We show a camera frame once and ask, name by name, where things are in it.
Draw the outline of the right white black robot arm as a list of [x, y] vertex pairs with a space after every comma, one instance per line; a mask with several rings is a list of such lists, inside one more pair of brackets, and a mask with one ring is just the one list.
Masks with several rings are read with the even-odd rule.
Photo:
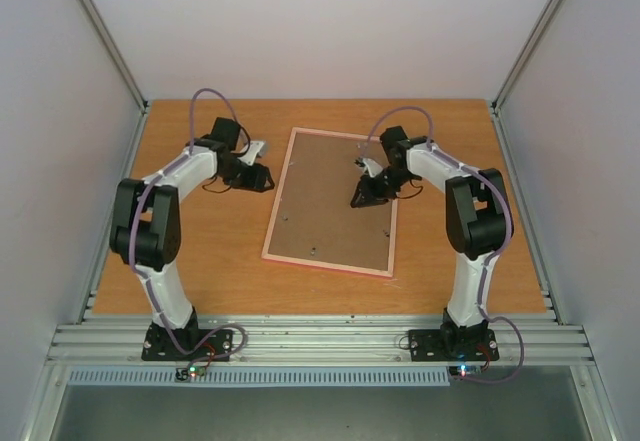
[[350, 206], [384, 205], [401, 188], [424, 180], [445, 196], [445, 230], [456, 253], [451, 298], [444, 309], [434, 351], [447, 360], [464, 359], [489, 348], [487, 299], [494, 267], [513, 236], [514, 223], [501, 172], [480, 170], [443, 151], [426, 136], [410, 138], [404, 129], [386, 129], [380, 143], [388, 165], [362, 148], [362, 170]]

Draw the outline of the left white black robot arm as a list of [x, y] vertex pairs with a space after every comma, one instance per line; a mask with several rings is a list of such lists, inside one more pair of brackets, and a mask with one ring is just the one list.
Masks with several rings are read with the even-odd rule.
[[257, 193], [275, 186], [270, 170], [258, 161], [266, 142], [250, 139], [238, 149], [243, 132], [234, 120], [218, 118], [210, 133], [192, 138], [166, 166], [117, 185], [109, 248], [136, 275], [151, 305], [143, 347], [148, 361], [194, 359], [211, 336], [200, 328], [178, 272], [182, 202], [207, 180]]

